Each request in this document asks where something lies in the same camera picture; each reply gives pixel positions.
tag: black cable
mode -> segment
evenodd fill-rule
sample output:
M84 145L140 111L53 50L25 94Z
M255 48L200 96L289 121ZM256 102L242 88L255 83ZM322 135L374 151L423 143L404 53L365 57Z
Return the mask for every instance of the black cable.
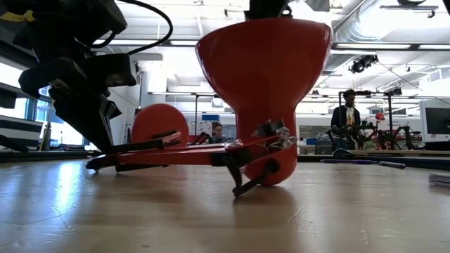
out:
M388 68L388 67L385 66L384 64L380 63L380 65L382 65L383 67L385 67L386 70L389 70L392 74L395 74L396 76L398 76L398 78L400 78L400 79L404 80L405 82L407 82L407 83L408 83L409 85L411 85L412 87L418 89L419 91L428 93L427 91L422 90L419 86L417 86L417 85L415 85L415 84L412 84L410 81L404 79L403 77L401 77L401 76L400 76L399 74L397 74L396 72L392 71L390 68ZM446 103L447 105L450 105L449 102L447 102L447 101L445 101L445 100L443 100L443 99L441 99L441 98L438 98L438 97L436 97L436 96L432 96L432 97L435 98L435 99L437 99L437 100L439 100L439 101L441 101L441 102Z
M137 0L119 0L119 1L122 1L127 4L134 4L134 5L143 7L143 8L147 8L148 10L153 11L153 12L157 13L158 15L160 15L162 18L164 18L167 21L167 24L169 25L169 31L166 34L166 36L164 36L162 39L158 40L157 42L153 42L152 44L149 44L147 46L142 46L140 48L131 50L130 52L127 53L128 55L139 53L141 51L150 49L154 46L160 45L160 44L166 42L171 37L172 33L174 32L174 26L173 26L172 21L170 20L169 16L166 15L166 13L163 13L160 9L158 9L154 6L151 6L150 4L145 4L145 3L137 1Z
M104 42L98 44L98 45L91 45L91 48L103 48L107 46L111 41L115 38L115 33L112 33L107 39L105 39Z

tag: red wheel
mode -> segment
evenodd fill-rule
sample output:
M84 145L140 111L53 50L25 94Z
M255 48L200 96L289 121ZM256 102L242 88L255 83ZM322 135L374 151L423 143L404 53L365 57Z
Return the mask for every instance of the red wheel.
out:
M170 147L186 147L189 130L183 114L171 105L163 103L150 105L136 115L131 132L131 141L132 143L148 141L155 134L172 130L180 131L181 142Z

